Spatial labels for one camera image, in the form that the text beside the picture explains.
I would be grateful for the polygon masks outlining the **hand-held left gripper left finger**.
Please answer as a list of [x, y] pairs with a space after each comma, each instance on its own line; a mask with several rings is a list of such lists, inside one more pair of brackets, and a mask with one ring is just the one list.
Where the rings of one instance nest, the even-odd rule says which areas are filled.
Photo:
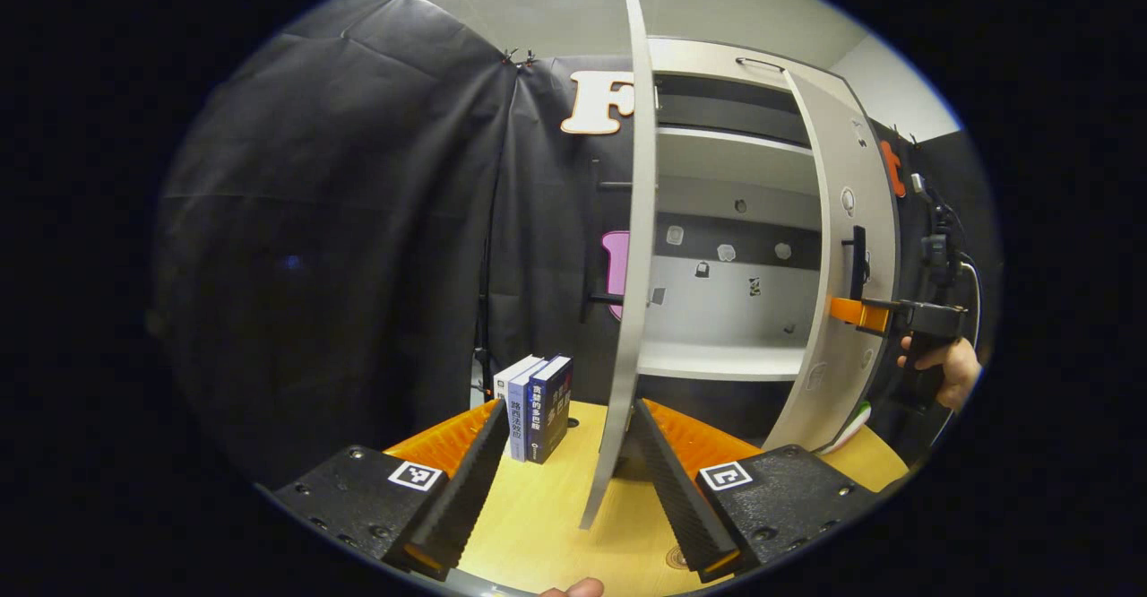
[[482, 515], [509, 437], [504, 400], [398, 445], [348, 445], [274, 490], [318, 534], [397, 571], [444, 580]]

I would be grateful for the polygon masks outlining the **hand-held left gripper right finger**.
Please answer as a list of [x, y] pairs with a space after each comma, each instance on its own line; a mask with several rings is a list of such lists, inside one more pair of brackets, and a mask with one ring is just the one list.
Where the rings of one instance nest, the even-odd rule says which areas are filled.
[[765, 451], [648, 398], [634, 403], [632, 439], [686, 565], [707, 584], [790, 560], [880, 498], [802, 445]]

